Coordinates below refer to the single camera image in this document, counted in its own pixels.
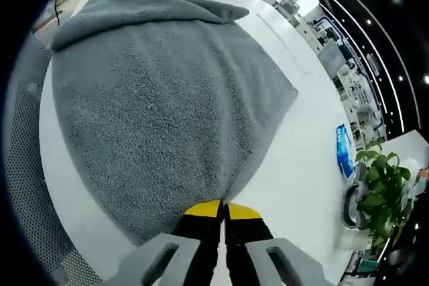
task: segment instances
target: cable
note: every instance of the cable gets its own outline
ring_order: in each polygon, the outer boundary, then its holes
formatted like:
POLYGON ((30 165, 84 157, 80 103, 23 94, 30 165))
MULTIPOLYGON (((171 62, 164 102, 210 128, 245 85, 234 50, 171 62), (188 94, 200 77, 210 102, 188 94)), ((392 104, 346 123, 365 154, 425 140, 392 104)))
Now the cable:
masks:
POLYGON ((60 25, 60 17, 58 16, 58 10, 57 10, 57 8, 56 8, 56 3, 57 3, 57 1, 58 1, 58 0, 55 0, 55 3, 54 3, 54 9, 55 9, 56 22, 58 23, 58 26, 59 26, 59 25, 60 25))

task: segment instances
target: potted plant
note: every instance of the potted plant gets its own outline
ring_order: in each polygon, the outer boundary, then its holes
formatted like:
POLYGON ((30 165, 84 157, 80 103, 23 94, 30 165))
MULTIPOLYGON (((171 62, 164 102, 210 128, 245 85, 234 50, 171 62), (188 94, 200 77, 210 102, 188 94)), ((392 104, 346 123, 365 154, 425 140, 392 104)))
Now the potted plant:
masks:
POLYGON ((413 207, 413 200, 407 198, 410 171, 400 167, 395 153, 384 155, 381 152, 380 143, 372 142, 357 154, 356 161, 364 162, 367 171, 354 183, 360 184, 360 193, 354 200, 361 220, 356 228, 368 228, 373 235, 373 246, 378 247, 385 244, 394 226, 401 228, 407 222, 413 207))

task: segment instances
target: desk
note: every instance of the desk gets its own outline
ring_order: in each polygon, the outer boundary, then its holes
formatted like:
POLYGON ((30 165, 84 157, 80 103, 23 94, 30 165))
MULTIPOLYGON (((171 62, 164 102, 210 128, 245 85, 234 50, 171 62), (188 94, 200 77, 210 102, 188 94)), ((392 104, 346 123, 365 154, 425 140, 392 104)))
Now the desk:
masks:
MULTIPOLYGON (((75 13, 87 1, 82 0, 75 13)), ((336 285, 351 254, 335 249, 343 227, 344 190, 336 162, 335 129, 343 123, 348 126, 340 98, 316 54, 273 7, 262 0, 217 1, 250 10, 237 23, 261 44, 299 92, 261 167, 234 202, 260 212, 275 237, 287 238, 319 261, 327 279, 336 285)), ((137 245, 103 211, 79 177, 56 117, 51 78, 49 67, 40 106, 46 184, 71 241, 100 278, 108 279, 137 245)), ((212 285, 230 284, 221 244, 212 285)))

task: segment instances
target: gray towel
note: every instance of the gray towel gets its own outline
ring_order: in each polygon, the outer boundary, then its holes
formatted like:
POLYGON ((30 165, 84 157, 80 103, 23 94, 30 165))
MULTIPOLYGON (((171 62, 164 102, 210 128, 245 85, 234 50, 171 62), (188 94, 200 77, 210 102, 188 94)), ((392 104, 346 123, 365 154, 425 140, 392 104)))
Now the gray towel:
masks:
POLYGON ((233 22, 247 14, 213 0, 90 0, 56 34, 70 154, 141 242, 198 202, 237 195, 297 95, 233 22))

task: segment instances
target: gray gripper bracket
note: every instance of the gray gripper bracket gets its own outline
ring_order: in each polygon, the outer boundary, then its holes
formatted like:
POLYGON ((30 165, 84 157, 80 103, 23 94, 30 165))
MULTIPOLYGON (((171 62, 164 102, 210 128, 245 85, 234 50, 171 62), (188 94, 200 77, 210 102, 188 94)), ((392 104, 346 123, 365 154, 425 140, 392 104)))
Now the gray gripper bracket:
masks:
POLYGON ((323 267, 284 238, 246 245, 261 286, 332 286, 323 267))
POLYGON ((100 286, 147 286, 161 277, 159 286, 182 286, 195 252, 196 239, 159 234, 128 254, 118 273, 100 286))

